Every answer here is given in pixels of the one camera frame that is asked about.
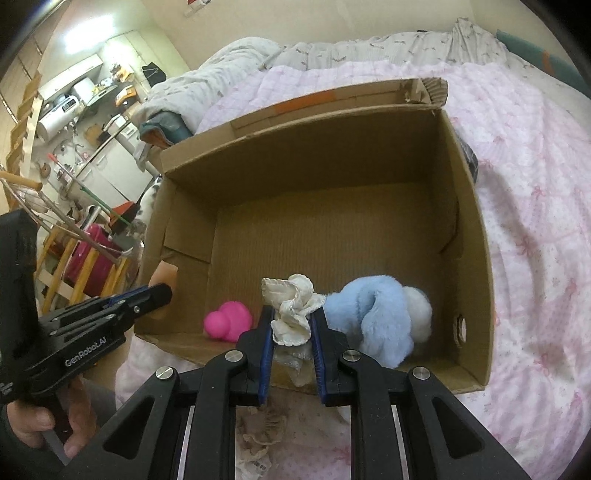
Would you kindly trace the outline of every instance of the pink rubber toy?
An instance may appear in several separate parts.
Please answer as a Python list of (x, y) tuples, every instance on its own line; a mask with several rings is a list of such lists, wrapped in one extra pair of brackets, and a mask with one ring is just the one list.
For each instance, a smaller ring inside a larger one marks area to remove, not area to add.
[(252, 327), (252, 315), (243, 303), (227, 301), (216, 312), (210, 312), (203, 328), (211, 338), (236, 343)]

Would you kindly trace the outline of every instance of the blue fluffy fabric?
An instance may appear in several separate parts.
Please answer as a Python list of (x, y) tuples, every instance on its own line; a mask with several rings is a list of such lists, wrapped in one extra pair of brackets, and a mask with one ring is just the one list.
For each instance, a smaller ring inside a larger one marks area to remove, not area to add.
[(413, 351), (411, 318), (402, 285), (387, 275), (362, 277), (326, 297), (326, 321), (351, 348), (396, 368)]

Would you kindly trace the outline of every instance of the triangular cutout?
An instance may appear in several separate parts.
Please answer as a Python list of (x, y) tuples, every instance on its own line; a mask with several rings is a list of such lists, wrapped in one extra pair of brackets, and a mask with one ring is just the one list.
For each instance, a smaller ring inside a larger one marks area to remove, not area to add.
[(433, 399), (433, 407), (443, 431), (449, 455), (453, 459), (460, 459), (471, 453), (482, 450), (483, 443), (451, 408), (441, 399)]
[(121, 425), (107, 439), (103, 448), (110, 453), (133, 460), (138, 454), (139, 445), (144, 436), (154, 399), (147, 397), (140, 403)]

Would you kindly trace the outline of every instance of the white pom-pom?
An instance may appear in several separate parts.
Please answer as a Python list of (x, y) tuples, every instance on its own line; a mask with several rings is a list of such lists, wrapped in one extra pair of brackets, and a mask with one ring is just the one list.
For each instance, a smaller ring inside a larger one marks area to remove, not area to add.
[(433, 309), (427, 296), (417, 288), (403, 287), (408, 314), (412, 321), (410, 336), (415, 343), (424, 343), (431, 336)]

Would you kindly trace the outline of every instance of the sleeve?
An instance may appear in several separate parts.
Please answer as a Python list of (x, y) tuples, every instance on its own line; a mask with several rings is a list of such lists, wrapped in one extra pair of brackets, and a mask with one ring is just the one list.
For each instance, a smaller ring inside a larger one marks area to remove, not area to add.
[(21, 442), (8, 423), (6, 405), (0, 413), (0, 478), (2, 480), (53, 480), (63, 468), (50, 451)]

